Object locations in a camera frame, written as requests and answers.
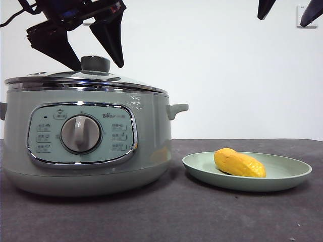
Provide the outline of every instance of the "white wall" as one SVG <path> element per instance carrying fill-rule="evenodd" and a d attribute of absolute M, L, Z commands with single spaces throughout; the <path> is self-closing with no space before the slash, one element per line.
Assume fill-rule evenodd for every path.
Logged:
<path fill-rule="evenodd" d="M 111 72 L 189 103 L 172 121 L 173 138 L 323 140 L 323 17 L 317 29 L 296 28 L 296 6 L 309 0 L 277 1 L 265 21 L 258 0 L 124 2 L 125 66 Z M 18 9 L 2 0 L 1 22 Z M 23 14 L 1 30 L 1 84 L 67 69 L 30 48 L 25 30 L 44 19 Z M 86 26 L 69 40 L 79 57 L 107 56 Z"/>

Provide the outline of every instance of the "green plate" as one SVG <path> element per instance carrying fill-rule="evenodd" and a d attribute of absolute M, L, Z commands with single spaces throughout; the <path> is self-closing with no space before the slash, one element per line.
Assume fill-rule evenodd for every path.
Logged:
<path fill-rule="evenodd" d="M 183 163 L 188 172 L 202 182 L 233 190 L 273 192 L 295 187 L 304 182 L 312 172 L 308 164 L 283 156 L 240 152 L 256 158 L 266 168 L 266 177 L 229 175 L 216 167 L 214 152 L 185 156 Z"/>

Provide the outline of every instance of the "pot handle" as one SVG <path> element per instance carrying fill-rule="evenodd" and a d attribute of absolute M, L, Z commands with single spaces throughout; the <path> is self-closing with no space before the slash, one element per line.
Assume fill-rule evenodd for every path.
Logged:
<path fill-rule="evenodd" d="M 8 104 L 6 102 L 0 102 L 0 118 L 5 120 Z"/>
<path fill-rule="evenodd" d="M 175 104 L 175 105 L 168 105 L 166 107 L 169 120 L 174 120 L 176 114 L 187 110 L 188 110 L 188 104 Z"/>

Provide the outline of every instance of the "wall outlet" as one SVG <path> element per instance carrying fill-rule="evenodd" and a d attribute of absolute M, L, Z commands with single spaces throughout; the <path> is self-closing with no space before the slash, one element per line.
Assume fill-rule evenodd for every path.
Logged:
<path fill-rule="evenodd" d="M 297 6 L 297 27 L 301 27 L 301 18 L 306 10 L 307 6 L 306 5 L 300 5 Z M 306 26 L 306 28 L 316 28 L 317 27 L 317 19 L 315 19 L 312 23 Z"/>

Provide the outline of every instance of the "mango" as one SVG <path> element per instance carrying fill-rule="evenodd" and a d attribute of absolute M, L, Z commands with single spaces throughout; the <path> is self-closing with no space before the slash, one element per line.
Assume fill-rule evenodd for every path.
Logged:
<path fill-rule="evenodd" d="M 223 148 L 214 153 L 214 162 L 219 170 L 231 175 L 266 177 L 265 166 L 255 158 Z"/>

